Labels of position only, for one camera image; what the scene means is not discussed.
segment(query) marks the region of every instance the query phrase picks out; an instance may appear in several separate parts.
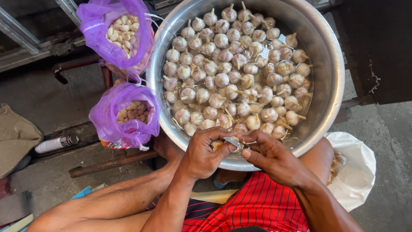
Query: mesh bag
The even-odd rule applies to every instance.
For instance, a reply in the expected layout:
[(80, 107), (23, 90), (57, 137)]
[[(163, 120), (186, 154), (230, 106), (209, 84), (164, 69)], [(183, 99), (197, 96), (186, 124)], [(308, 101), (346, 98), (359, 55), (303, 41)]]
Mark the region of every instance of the mesh bag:
[[(139, 120), (130, 120), (118, 124), (119, 111), (129, 106), (132, 101), (146, 105), (149, 115), (147, 124)], [(140, 148), (150, 140), (151, 135), (158, 136), (160, 130), (159, 114), (161, 106), (153, 90), (132, 83), (121, 83), (107, 90), (89, 114), (90, 121), (97, 129), (97, 134), (108, 148)]]
[[(142, 0), (90, 0), (87, 4), (80, 4), (77, 10), (86, 45), (109, 63), (125, 69), (129, 77), (138, 82), (138, 75), (145, 70), (153, 49), (151, 21), (146, 20), (147, 13), (149, 11)], [(130, 53), (135, 54), (130, 59), (123, 49), (105, 37), (110, 25), (126, 14), (137, 16), (140, 22), (129, 41)]]

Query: metal basin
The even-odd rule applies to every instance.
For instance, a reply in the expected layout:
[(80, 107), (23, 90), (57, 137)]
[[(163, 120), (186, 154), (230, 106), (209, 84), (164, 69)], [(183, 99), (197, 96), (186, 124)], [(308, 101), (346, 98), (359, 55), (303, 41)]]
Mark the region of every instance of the metal basin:
[[(313, 97), (307, 110), (307, 120), (296, 126), (283, 143), (296, 157), (311, 149), (332, 125), (339, 111), (344, 90), (344, 62), (339, 43), (332, 29), (322, 15), (304, 0), (244, 0), (253, 13), (262, 13), (265, 17), (275, 17), (297, 32), (305, 46), (310, 62), (313, 64)], [(146, 80), (163, 102), (160, 125), (166, 134), (183, 150), (187, 149), (189, 136), (178, 129), (172, 120), (162, 97), (162, 66), (164, 56), (169, 48), (173, 33), (186, 26), (188, 19), (209, 12), (213, 7), (222, 9), (235, 3), (240, 9), (240, 0), (185, 0), (166, 17), (155, 35), (155, 44), (159, 47), (149, 60)], [(220, 168), (239, 171), (258, 170), (239, 154), (230, 154), (219, 166)]]

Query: shorts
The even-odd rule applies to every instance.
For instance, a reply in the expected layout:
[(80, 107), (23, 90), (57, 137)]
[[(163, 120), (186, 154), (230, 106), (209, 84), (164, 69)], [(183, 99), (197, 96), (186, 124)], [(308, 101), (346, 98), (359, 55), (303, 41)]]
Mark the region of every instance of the shorts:
[[(154, 209), (159, 199), (147, 209)], [(256, 171), (223, 205), (190, 199), (182, 232), (226, 232), (248, 226), (277, 232), (309, 229), (292, 189)]]

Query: hand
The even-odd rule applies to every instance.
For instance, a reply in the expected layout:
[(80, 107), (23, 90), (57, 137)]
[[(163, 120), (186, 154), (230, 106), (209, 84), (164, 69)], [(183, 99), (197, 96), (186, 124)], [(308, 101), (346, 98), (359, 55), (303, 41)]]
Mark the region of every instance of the hand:
[(251, 144), (251, 147), (260, 153), (244, 149), (242, 156), (255, 167), (266, 171), (266, 174), (280, 185), (302, 187), (308, 178), (316, 178), (287, 147), (259, 130), (254, 130), (239, 140), (257, 142)]
[(222, 160), (237, 149), (236, 146), (227, 142), (213, 152), (209, 145), (218, 139), (222, 140), (223, 137), (235, 135), (236, 133), (227, 132), (220, 126), (196, 131), (189, 141), (178, 173), (182, 173), (192, 180), (208, 178), (216, 171)]

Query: burlap sack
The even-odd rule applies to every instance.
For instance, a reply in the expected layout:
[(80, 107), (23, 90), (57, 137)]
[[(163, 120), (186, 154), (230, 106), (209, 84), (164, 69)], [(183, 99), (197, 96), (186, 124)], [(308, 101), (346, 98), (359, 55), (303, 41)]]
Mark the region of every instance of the burlap sack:
[(6, 104), (0, 107), (0, 179), (10, 174), (43, 135), (33, 123), (14, 113)]

